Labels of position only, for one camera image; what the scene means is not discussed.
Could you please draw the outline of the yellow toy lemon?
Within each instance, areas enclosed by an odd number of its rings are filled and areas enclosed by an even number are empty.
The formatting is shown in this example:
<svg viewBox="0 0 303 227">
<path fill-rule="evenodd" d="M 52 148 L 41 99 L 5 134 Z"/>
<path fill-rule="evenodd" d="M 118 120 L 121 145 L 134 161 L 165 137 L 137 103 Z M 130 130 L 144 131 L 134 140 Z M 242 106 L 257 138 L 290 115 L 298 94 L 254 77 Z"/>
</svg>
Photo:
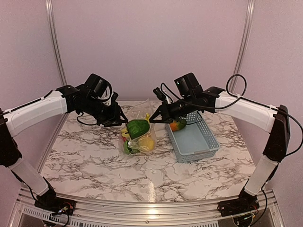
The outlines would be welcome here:
<svg viewBox="0 0 303 227">
<path fill-rule="evenodd" d="M 144 137 L 139 140 L 138 144 L 141 152 L 151 152 L 154 150 L 156 142 L 150 137 Z"/>
</svg>

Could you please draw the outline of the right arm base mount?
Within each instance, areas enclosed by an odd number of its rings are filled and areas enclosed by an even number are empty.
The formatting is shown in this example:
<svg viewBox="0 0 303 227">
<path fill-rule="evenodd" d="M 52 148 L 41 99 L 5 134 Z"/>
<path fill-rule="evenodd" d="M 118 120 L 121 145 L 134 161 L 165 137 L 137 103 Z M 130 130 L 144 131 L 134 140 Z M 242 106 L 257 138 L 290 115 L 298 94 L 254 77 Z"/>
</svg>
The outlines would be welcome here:
<svg viewBox="0 0 303 227">
<path fill-rule="evenodd" d="M 258 199 L 237 198 L 227 201 L 221 201 L 218 203 L 217 210 L 220 212 L 222 217 L 229 215 L 237 215 L 252 210 L 259 209 Z"/>
</svg>

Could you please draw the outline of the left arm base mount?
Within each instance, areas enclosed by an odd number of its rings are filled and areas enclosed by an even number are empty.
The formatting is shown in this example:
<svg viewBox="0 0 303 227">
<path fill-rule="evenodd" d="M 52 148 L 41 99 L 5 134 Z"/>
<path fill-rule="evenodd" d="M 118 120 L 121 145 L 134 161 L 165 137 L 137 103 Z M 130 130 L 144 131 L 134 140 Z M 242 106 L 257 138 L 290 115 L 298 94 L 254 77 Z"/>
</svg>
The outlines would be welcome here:
<svg viewBox="0 0 303 227">
<path fill-rule="evenodd" d="M 48 202 L 36 201 L 34 205 L 35 207 L 51 211 L 52 213 L 58 213 L 59 210 L 63 209 L 64 207 L 68 207 L 67 211 L 63 213 L 72 216 L 76 205 L 76 201 L 56 197 L 54 200 Z"/>
</svg>

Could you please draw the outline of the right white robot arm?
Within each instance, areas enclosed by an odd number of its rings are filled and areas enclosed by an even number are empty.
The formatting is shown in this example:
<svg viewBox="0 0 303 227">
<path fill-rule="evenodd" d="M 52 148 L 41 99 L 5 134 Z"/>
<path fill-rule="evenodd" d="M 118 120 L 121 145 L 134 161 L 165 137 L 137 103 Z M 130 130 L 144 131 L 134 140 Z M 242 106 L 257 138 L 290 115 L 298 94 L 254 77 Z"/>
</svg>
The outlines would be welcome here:
<svg viewBox="0 0 303 227">
<path fill-rule="evenodd" d="M 288 109 L 281 105 L 274 107 L 235 95 L 226 88 L 203 89 L 193 73 L 175 79 L 179 95 L 176 101 L 168 102 L 160 87 L 153 93 L 161 101 L 150 117 L 151 123 L 172 123 L 194 111 L 223 114 L 248 123 L 268 134 L 268 140 L 256 168 L 244 185 L 234 207 L 244 212 L 253 204 L 253 198 L 274 175 L 279 164 L 286 157 L 290 140 Z"/>
</svg>

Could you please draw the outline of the dark green toy avocado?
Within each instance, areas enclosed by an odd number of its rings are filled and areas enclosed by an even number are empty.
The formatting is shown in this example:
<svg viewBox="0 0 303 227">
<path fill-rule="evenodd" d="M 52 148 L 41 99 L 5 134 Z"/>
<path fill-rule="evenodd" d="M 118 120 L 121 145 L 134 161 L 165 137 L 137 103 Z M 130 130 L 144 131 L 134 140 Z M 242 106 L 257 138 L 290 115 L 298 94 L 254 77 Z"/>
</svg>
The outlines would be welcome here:
<svg viewBox="0 0 303 227">
<path fill-rule="evenodd" d="M 129 121 L 126 124 L 126 128 L 130 138 L 133 140 L 146 134 L 150 130 L 150 124 L 147 120 L 136 119 Z"/>
</svg>

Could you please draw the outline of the yellow toy banana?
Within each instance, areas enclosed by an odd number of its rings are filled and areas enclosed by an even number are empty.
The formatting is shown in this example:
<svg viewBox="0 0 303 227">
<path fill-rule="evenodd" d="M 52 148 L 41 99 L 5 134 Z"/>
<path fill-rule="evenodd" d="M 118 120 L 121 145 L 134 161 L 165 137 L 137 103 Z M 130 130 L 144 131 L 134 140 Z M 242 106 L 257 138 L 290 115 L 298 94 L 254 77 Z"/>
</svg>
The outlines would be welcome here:
<svg viewBox="0 0 303 227">
<path fill-rule="evenodd" d="M 145 114 L 144 120 L 147 120 L 147 121 L 149 122 L 149 117 L 150 117 L 150 115 L 149 115 L 148 113 L 146 113 L 146 114 Z M 121 130 L 121 133 L 122 133 L 125 137 L 130 138 L 126 126 Z"/>
</svg>

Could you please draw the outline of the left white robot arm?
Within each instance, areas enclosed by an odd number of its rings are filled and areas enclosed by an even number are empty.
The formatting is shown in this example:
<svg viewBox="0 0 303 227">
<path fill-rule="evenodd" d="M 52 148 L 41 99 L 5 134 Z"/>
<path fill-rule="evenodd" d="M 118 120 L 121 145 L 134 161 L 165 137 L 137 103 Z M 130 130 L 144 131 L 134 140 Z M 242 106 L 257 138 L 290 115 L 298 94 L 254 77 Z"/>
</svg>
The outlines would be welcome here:
<svg viewBox="0 0 303 227">
<path fill-rule="evenodd" d="M 91 74 L 78 85 L 65 85 L 45 96 L 0 113 L 0 164 L 36 194 L 36 201 L 56 210 L 60 200 L 50 183 L 23 157 L 16 138 L 44 121 L 72 112 L 87 114 L 97 126 L 113 127 L 127 122 L 117 102 L 118 93 L 104 78 Z"/>
</svg>

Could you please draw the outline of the orange green toy mango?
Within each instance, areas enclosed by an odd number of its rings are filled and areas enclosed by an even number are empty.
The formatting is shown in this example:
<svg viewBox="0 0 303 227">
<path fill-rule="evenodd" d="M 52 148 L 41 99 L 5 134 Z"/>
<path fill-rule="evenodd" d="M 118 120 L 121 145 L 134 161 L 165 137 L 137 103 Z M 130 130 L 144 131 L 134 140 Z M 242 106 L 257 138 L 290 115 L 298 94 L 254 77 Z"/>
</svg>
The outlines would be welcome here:
<svg viewBox="0 0 303 227">
<path fill-rule="evenodd" d="M 187 125 L 187 121 L 184 119 L 181 119 L 179 121 L 173 121 L 172 123 L 169 124 L 170 128 L 172 131 L 179 131 L 185 128 Z"/>
</svg>

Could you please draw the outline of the clear zip top bag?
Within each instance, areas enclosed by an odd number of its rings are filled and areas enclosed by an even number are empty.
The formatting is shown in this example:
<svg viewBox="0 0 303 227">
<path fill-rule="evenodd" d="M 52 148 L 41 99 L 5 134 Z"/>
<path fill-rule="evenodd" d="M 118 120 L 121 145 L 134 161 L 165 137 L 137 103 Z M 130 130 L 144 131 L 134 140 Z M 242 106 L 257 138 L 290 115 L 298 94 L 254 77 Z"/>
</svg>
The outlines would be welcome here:
<svg viewBox="0 0 303 227">
<path fill-rule="evenodd" d="M 156 147 L 157 137 L 154 125 L 150 123 L 153 106 L 147 99 L 126 112 L 128 122 L 119 134 L 119 151 L 127 156 L 150 155 Z"/>
</svg>

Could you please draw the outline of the green toy watermelon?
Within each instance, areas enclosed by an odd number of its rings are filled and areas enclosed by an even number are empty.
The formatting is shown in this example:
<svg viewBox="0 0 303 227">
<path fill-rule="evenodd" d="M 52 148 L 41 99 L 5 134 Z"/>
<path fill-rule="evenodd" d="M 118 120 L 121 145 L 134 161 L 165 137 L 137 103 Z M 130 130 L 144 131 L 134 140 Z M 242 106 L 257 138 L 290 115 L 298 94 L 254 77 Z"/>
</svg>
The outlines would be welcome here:
<svg viewBox="0 0 303 227">
<path fill-rule="evenodd" d="M 133 154 L 133 150 L 128 146 L 128 140 L 123 143 L 123 149 L 126 155 Z"/>
</svg>

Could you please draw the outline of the grey plastic basket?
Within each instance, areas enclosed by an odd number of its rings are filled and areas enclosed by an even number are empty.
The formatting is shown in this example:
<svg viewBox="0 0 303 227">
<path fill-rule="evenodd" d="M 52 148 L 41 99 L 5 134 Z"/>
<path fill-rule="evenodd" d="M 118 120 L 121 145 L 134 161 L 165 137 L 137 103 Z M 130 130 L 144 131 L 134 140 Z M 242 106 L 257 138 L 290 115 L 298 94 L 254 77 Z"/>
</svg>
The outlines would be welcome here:
<svg viewBox="0 0 303 227">
<path fill-rule="evenodd" d="M 185 163 L 213 157 L 220 144 L 200 112 L 189 113 L 181 120 L 186 122 L 181 130 L 173 131 L 171 126 L 166 124 L 177 161 Z"/>
</svg>

